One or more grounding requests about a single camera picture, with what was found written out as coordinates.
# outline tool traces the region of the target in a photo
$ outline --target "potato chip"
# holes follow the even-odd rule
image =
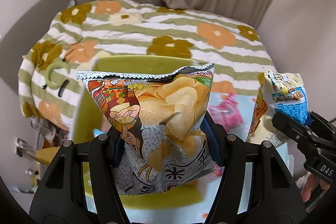
[[[180,140],[184,140],[194,122],[194,106],[176,104],[175,115],[167,122],[170,133]]]
[[[198,146],[199,142],[196,136],[186,136],[182,143],[182,149],[188,158],[196,155]]]
[[[150,152],[148,162],[154,170],[160,171],[162,169],[163,160],[171,154],[169,143],[163,139],[158,148]]]
[[[169,92],[164,91],[162,88],[159,88],[157,90],[157,93],[163,98],[166,99],[166,97],[170,94]]]
[[[156,97],[151,97],[151,96],[140,96],[138,98],[138,101],[140,103],[143,103],[143,102],[153,102],[153,104],[157,104],[155,106],[156,107],[159,107],[160,105],[170,105],[169,103],[167,103],[164,99],[160,99],[160,98],[156,98]]]
[[[147,95],[147,96],[155,97],[154,90],[155,90],[154,87],[153,88],[149,88],[144,93],[142,93],[142,95]]]
[[[207,136],[205,135],[205,133],[202,130],[197,130],[197,131],[193,131],[189,134],[189,136],[198,136],[201,140],[201,143],[203,144],[204,140],[207,139]]]
[[[143,93],[145,93],[147,90],[152,89],[150,86],[144,86],[141,90],[137,90],[134,94],[136,97],[141,96]]]
[[[174,142],[176,144],[179,144],[179,145],[183,144],[183,140],[180,140],[179,138],[177,138],[173,134],[171,134],[168,127],[165,127],[165,133],[172,142]]]
[[[176,80],[174,80],[173,82],[163,85],[162,89],[168,93],[173,93],[182,87],[193,86],[194,84],[195,80],[193,78],[181,76]]]
[[[162,105],[158,103],[163,99],[148,97],[140,100],[139,117],[144,126],[152,126],[162,122],[166,122],[174,114],[174,106]]]
[[[195,120],[199,119],[207,110],[208,100],[205,98],[203,101],[197,101],[195,104]]]
[[[153,94],[154,94],[154,96],[155,96],[156,98],[164,99],[164,98],[158,93],[158,91],[159,91],[160,89],[162,89],[162,87],[156,88],[156,89],[154,90]]]
[[[185,74],[182,74],[182,73],[180,73],[180,74],[178,74],[178,75],[176,75],[175,77],[174,77],[174,79],[173,79],[173,81],[175,81],[177,78],[180,78],[180,77],[189,77],[189,78],[194,78],[194,77],[192,77],[192,76],[189,76],[189,75],[185,75]]]
[[[197,91],[190,86],[180,88],[176,92],[166,97],[166,102],[171,105],[175,104],[194,105],[196,101],[197,101]]]
[[[193,85],[193,88],[197,91],[197,100],[202,101],[210,91],[210,88],[206,85],[202,84],[201,82],[196,81],[195,85]]]

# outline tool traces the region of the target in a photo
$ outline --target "striped blanket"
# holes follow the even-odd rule
[[[274,70],[256,30],[219,15],[172,10],[130,0],[93,1],[59,12],[49,31],[23,59],[19,98],[26,117],[45,117],[68,130],[83,86],[77,70],[90,70],[110,55],[174,56],[208,63],[217,60],[209,104],[236,94],[247,136],[258,75]]]

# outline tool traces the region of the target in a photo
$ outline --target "cartoon character illustration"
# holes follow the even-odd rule
[[[267,111],[267,104],[264,101],[263,93],[261,92],[261,89],[263,88],[263,85],[264,85],[264,75],[262,73],[258,75],[258,80],[260,83],[260,88],[259,88],[259,92],[257,95],[257,99],[255,101],[253,116],[252,116],[252,123],[251,123],[249,133],[247,135],[246,142],[251,142],[251,138],[255,137],[255,131],[258,125],[260,124],[260,118]]]
[[[294,84],[288,76],[269,71],[268,78],[271,79],[272,87],[275,92],[272,94],[272,99],[275,102],[299,100],[303,98],[302,92],[296,90],[297,85]]]
[[[150,181],[150,175],[151,175],[151,172],[153,170],[153,167],[149,164],[149,163],[146,163],[144,164],[139,170],[138,170],[138,177],[140,177],[140,175],[142,174],[143,171],[145,171],[147,169],[147,172],[146,172],[146,175],[145,175],[145,178],[146,178],[146,181],[147,182],[151,182]]]
[[[124,85],[125,82],[116,79],[91,80],[88,90],[109,122],[121,133],[121,138],[143,159],[140,104],[135,91],[150,84]]]

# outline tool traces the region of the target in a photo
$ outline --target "silver chip bag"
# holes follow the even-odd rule
[[[77,72],[125,141],[112,169],[119,194],[165,192],[214,170],[200,130],[213,75],[214,63],[164,75]]]

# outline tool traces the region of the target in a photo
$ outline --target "potato chip bag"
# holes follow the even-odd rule
[[[165,192],[214,170],[200,130],[213,75],[214,63],[164,75],[77,72],[125,141],[112,169],[119,194]]]
[[[247,142],[260,144],[269,140],[275,147],[289,140],[273,127],[276,112],[284,112],[302,124],[308,115],[308,101],[303,80],[298,73],[264,71],[259,76],[260,89],[255,102]]]

